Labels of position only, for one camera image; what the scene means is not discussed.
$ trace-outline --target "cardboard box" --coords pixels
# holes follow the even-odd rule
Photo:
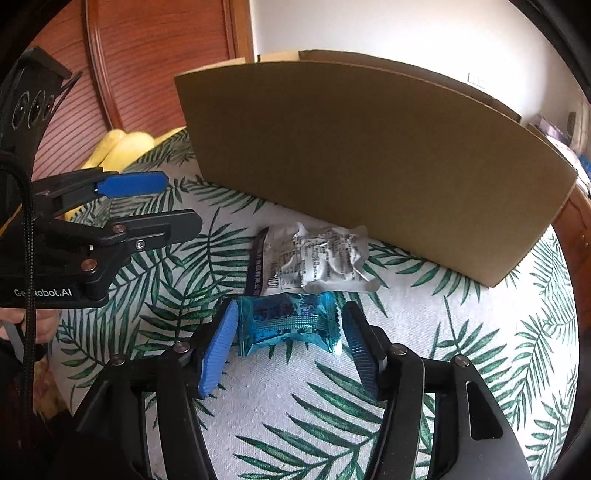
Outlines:
[[[366,56],[291,58],[176,77],[206,180],[366,225],[491,287],[574,187],[576,171],[544,141],[468,95]]]

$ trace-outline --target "finger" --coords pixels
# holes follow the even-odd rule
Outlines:
[[[21,323],[25,317],[25,311],[22,309],[0,308],[0,320],[10,323]]]
[[[37,321],[49,319],[55,316],[59,316],[61,314],[61,310],[56,309],[37,309],[36,310],[36,318]]]
[[[59,315],[54,315],[48,319],[38,320],[35,341],[37,343],[49,342],[56,334],[59,324]]]

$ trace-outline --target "black cable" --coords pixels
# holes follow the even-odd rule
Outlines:
[[[18,164],[16,156],[0,151],[0,170],[7,171],[17,182],[22,202],[22,228],[25,252],[25,352],[22,359],[23,383],[20,391],[21,410],[21,449],[26,458],[33,459],[33,380],[35,374],[35,338],[37,322],[35,316],[34,289],[34,207],[33,193],[29,175]]]

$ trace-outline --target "wooden furniture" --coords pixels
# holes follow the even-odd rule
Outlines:
[[[579,333],[591,329],[591,201],[575,187],[552,223],[573,283]]]
[[[72,0],[31,43],[83,76],[41,142],[33,178],[70,171],[112,128],[185,124],[173,78],[254,59],[248,0]]]

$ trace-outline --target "person's hand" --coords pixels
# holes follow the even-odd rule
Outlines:
[[[21,323],[25,317],[25,310],[0,308],[0,320],[10,323]],[[37,343],[51,341],[60,324],[61,310],[37,310]],[[4,327],[0,328],[0,338],[8,340]]]

